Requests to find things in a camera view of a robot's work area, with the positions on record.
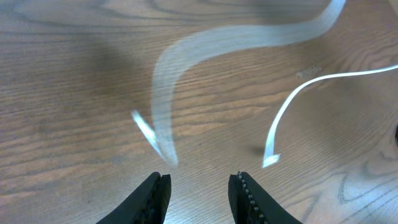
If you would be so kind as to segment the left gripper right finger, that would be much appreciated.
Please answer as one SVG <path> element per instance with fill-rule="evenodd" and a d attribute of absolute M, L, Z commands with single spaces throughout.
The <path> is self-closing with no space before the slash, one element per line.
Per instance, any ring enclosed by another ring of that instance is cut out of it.
<path fill-rule="evenodd" d="M 302 224 L 247 172 L 229 177 L 228 199 L 235 224 Z"/>

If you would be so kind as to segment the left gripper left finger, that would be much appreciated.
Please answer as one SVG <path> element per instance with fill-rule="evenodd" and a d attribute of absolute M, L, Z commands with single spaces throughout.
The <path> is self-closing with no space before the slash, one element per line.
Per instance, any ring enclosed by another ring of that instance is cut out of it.
<path fill-rule="evenodd" d="M 97 224 L 163 224 L 171 192 L 170 175 L 153 172 Z"/>

